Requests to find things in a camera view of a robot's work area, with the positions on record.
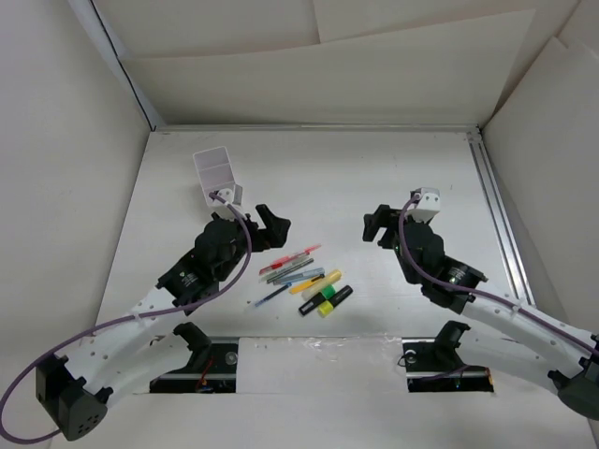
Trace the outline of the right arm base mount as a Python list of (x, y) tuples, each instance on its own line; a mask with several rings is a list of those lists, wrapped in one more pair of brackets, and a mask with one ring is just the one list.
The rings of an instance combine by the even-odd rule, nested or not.
[(397, 366), (404, 370), (409, 393), (493, 393), (490, 371), (467, 365), (458, 356), (461, 337), (471, 328), (449, 321), (435, 337), (402, 338)]

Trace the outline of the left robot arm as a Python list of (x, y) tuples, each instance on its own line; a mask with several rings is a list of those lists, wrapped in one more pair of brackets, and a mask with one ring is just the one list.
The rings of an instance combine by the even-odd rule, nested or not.
[(285, 245), (291, 222), (260, 204), (261, 219), (217, 213), (194, 246), (158, 278), (126, 322), (95, 330), (64, 355), (36, 367), (36, 397), (70, 442), (89, 434), (121, 398), (173, 370), (203, 369), (212, 341), (190, 316), (223, 292), (222, 282), (251, 253)]

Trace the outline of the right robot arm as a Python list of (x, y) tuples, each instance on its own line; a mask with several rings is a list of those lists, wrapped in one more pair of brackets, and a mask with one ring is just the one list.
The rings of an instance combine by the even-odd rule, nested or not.
[(573, 412), (597, 420), (597, 335), (510, 295), (480, 290), (487, 277), (446, 255), (443, 239), (430, 227), (434, 214), (414, 198), (400, 210), (381, 205), (365, 215), (362, 238), (372, 241), (382, 231), (378, 246), (394, 252), (404, 279), (419, 286), (426, 299), (504, 334), (488, 343), (470, 326), (450, 321), (432, 346), (435, 362), (446, 369), (501, 370), (546, 388)]

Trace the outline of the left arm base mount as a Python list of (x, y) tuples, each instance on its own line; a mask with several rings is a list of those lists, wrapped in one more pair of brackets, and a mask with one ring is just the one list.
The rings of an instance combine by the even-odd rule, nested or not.
[(149, 383), (152, 394), (233, 394), (237, 388), (239, 338), (211, 339), (195, 324), (178, 325), (174, 334), (182, 337), (189, 357), (184, 366), (171, 370)]

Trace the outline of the grey black pen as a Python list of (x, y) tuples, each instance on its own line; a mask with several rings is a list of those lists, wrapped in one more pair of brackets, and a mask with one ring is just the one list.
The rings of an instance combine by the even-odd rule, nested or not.
[(282, 271), (270, 276), (267, 280), (266, 283), (274, 283), (275, 281), (278, 281), (280, 279), (282, 279), (283, 277), (301, 269), (304, 268), (310, 264), (312, 264), (314, 261), (314, 259), (312, 257), (309, 257), (305, 260), (302, 260), (300, 262), (298, 262), (297, 264), (294, 264), (288, 268), (283, 269)]

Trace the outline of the blue ballpoint pen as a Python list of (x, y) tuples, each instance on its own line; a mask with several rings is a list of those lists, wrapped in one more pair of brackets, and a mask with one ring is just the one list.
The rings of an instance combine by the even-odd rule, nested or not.
[(258, 301), (250, 303), (248, 305), (248, 307), (250, 309), (261, 307), (262, 305), (266, 304), (267, 302), (269, 302), (273, 298), (281, 295), (283, 292), (285, 292), (286, 290), (288, 290), (290, 286), (291, 286), (290, 283), (282, 284), (277, 290), (269, 293), (268, 295), (266, 295), (265, 297), (261, 298)]

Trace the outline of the red gel pen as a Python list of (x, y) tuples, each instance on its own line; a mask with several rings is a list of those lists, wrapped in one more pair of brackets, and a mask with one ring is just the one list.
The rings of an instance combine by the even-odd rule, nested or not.
[(289, 256), (283, 257), (275, 262), (273, 262), (272, 264), (268, 265), (265, 268), (262, 268), (259, 271), (259, 275), (260, 276), (264, 276), (267, 274), (270, 274), (271, 272), (286, 267), (289, 264), (295, 263), (298, 260), (303, 260), (304, 258), (306, 258), (309, 255), (309, 253), (306, 252), (300, 252), (300, 253), (294, 253), (291, 254)]

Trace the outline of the pink highlighter pen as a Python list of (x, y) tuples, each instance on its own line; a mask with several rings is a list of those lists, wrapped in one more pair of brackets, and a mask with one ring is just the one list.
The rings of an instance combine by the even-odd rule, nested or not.
[(302, 249), (301, 251), (298, 251), (296, 253), (294, 253), (294, 256), (300, 256), (303, 254), (310, 254), (313, 253), (314, 251), (320, 249), (322, 247), (321, 244), (315, 244), (315, 245), (311, 245), (308, 246), (307, 248)]

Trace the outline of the light blue pen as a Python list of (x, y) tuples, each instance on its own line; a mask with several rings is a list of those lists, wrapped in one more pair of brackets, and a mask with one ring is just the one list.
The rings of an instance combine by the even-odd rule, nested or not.
[(279, 285), (279, 284), (309, 281), (313, 278), (317, 278), (324, 274), (325, 274), (325, 270), (323, 268), (315, 268), (315, 269), (306, 270), (306, 271), (299, 272), (299, 273), (290, 274), (288, 276), (284, 276), (278, 280), (275, 280), (273, 282), (273, 284)]

